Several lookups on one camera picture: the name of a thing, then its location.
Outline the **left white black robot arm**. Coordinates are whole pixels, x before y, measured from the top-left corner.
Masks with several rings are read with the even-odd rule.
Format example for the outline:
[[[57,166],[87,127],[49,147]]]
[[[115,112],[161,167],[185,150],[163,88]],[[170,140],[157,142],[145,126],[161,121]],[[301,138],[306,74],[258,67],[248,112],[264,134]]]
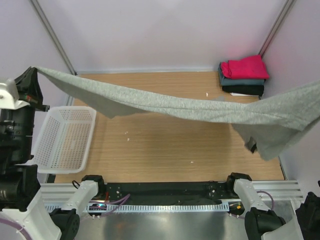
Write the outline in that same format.
[[[0,221],[26,240],[73,240],[86,206],[106,194],[103,177],[86,175],[63,207],[47,212],[38,167],[27,165],[33,158],[35,113],[49,110],[35,67],[16,79],[1,80],[0,110]]]

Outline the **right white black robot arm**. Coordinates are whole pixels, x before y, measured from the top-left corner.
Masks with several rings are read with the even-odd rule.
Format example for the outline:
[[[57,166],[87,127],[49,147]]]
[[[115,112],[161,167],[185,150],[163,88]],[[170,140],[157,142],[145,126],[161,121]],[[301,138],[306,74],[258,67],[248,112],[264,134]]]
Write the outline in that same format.
[[[318,240],[320,238],[320,197],[310,191],[289,221],[278,216],[259,197],[247,174],[232,172],[225,192],[239,197],[244,209],[244,227],[249,240]]]

